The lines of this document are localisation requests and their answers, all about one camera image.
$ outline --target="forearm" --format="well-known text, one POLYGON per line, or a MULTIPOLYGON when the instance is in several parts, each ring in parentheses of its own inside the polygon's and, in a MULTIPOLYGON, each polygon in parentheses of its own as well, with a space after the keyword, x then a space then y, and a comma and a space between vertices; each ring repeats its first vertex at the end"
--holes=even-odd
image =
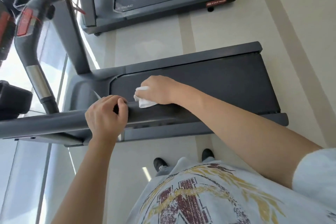
POLYGON ((102 223, 107 170, 114 145, 91 140, 52 224, 102 223))
POLYGON ((261 175, 291 188, 300 160, 321 149, 305 137, 261 116, 180 85, 175 103, 202 120, 261 175))

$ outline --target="white tile floor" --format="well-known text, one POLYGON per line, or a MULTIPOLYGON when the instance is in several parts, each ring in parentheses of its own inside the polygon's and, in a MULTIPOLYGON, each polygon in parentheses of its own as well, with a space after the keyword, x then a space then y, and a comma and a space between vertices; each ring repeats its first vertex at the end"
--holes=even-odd
MULTIPOLYGON (((311 106, 264 0, 237 0, 216 7, 212 13, 206 10, 192 12, 190 17, 196 51, 260 41, 264 49, 262 56, 280 107, 288 113, 289 128, 325 146, 311 106)), ((87 40, 101 68, 183 54, 177 16, 104 33, 100 37, 90 35, 87 40)), ((150 176, 155 175, 152 164, 155 157, 162 157, 174 165, 183 156, 199 159, 205 147, 213 149, 217 159, 250 169, 215 135, 118 143, 110 162, 106 223, 125 222, 148 182, 142 168, 146 167, 150 176)), ((53 151, 57 159, 53 164, 54 180, 50 180, 53 186, 48 199, 47 223, 69 187, 74 169, 78 170, 86 147, 68 151, 63 146, 55 146, 53 151)))

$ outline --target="sneaker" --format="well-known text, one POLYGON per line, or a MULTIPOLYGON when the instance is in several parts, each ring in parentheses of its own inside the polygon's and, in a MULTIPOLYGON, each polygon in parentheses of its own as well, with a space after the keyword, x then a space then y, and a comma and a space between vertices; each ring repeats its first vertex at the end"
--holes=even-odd
POLYGON ((208 157, 215 157, 215 155, 213 154, 212 150, 210 149, 204 149, 202 152, 202 162, 204 160, 206 160, 208 157))
POLYGON ((167 163, 162 158, 156 158, 154 159, 154 167, 155 170, 158 172, 162 166, 168 166, 167 163))

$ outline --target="left hand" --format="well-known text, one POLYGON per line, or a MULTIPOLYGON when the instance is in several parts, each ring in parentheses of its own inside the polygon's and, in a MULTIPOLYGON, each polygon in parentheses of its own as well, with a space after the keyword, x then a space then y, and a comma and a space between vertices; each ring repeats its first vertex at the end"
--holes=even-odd
POLYGON ((92 141, 115 143, 123 132, 128 120, 126 99, 110 95, 93 103, 85 113, 87 124, 92 132, 92 141), (113 111, 118 104, 119 114, 113 111))

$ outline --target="white cloth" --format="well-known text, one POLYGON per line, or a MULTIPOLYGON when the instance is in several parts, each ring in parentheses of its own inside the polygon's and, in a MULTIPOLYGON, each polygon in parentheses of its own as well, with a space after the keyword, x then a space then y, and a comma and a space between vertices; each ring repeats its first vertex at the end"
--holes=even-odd
MULTIPOLYGON (((148 90, 149 86, 142 86, 142 87, 138 87, 135 89, 135 91, 137 90, 148 90)), ((153 105, 157 105, 157 103, 153 102, 153 101, 149 101, 149 100, 145 100, 143 98, 139 98, 134 94, 134 100, 139 102, 139 107, 140 108, 147 108, 147 107, 151 107, 153 105)))
POLYGON ((336 149, 305 156, 293 190, 222 161, 181 158, 147 184, 126 223, 335 224, 335 175, 336 149))

